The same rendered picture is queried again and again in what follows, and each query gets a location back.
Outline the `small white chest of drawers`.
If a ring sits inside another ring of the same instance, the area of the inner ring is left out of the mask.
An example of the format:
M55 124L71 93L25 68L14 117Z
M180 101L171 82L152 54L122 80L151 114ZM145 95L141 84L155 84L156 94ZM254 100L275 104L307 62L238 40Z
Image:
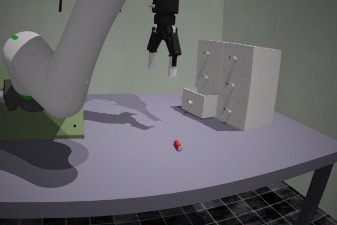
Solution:
M213 43L223 44L221 67L198 62L200 42L207 42L207 43L213 42ZM252 62L251 62L250 75L222 68L224 45L252 48ZM256 47L252 45L248 46L245 44L240 45L236 43L226 43L226 42L221 42L221 41L217 42L217 41L210 41L210 40L199 40L198 51L197 51L195 87L200 87L208 91L219 94L218 101L217 101L216 116L214 118L221 120L231 126L234 126L242 131L269 125L269 124L272 124L272 119L273 119L276 93L277 93L277 85L278 85L278 80L279 80L280 61L281 61L281 50L274 50L271 48L264 48L264 47ZM196 85L198 65L207 65L207 66L221 69L219 92L212 91L210 89ZM234 73L239 73L239 74L243 74L246 76L250 76L247 102L243 102L241 100L238 100L233 97L220 93L222 71L231 71ZM234 99L236 101L246 104L243 129L229 122L226 122L222 119L217 118L220 95L226 96L228 98L231 98L231 99Z

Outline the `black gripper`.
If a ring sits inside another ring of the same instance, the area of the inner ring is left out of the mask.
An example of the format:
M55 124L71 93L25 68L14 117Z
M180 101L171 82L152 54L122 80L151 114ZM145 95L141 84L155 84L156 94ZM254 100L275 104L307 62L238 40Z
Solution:
M182 53L177 34L177 27L172 27L172 25L175 25L175 15L155 14L154 24L157 24L157 27L152 27L152 34L147 46L147 50L149 50L148 70L155 70L155 52L157 52L157 48L161 41L164 40L169 51L168 76L176 76L177 56Z

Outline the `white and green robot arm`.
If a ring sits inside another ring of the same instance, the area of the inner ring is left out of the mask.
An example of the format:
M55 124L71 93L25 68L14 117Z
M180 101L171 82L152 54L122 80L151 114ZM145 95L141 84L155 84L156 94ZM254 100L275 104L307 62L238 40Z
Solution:
M37 33L10 37L2 50L9 78L0 102L9 111L77 114L86 101L95 64L126 0L77 0L55 52ZM4 96L4 97L3 97Z

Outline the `grey drawer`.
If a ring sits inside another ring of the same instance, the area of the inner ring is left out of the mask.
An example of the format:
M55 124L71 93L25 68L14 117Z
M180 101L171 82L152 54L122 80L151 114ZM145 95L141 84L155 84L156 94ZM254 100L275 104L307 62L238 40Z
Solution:
M183 88L182 109L204 119L216 116L218 94L200 87Z
M249 76L222 71L220 93L247 102L249 82Z
M221 69L198 65L196 85L219 92Z
M223 44L200 42L198 62L221 67Z
M250 75L251 62L252 48L224 45L222 68Z
M217 118L243 129L246 104L220 95Z

